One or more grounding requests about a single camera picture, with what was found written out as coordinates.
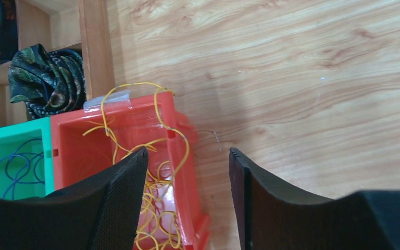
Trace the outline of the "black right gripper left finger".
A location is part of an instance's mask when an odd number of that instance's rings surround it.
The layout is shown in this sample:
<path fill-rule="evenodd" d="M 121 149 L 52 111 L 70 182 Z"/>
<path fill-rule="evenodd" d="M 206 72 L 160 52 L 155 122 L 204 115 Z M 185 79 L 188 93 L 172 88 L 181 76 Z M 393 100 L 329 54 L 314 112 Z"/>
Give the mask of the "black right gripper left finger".
<path fill-rule="evenodd" d="M 148 151 L 45 197 L 0 199 L 0 249 L 132 249 Z"/>

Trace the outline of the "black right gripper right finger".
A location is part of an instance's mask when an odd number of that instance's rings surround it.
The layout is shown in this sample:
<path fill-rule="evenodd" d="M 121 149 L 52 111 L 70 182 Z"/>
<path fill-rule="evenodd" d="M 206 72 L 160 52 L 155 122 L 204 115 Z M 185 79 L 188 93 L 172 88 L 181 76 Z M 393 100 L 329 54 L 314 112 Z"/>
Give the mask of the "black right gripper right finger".
<path fill-rule="evenodd" d="M 400 190 L 330 199 L 279 178 L 235 147 L 229 178 L 241 249 L 400 249 Z"/>

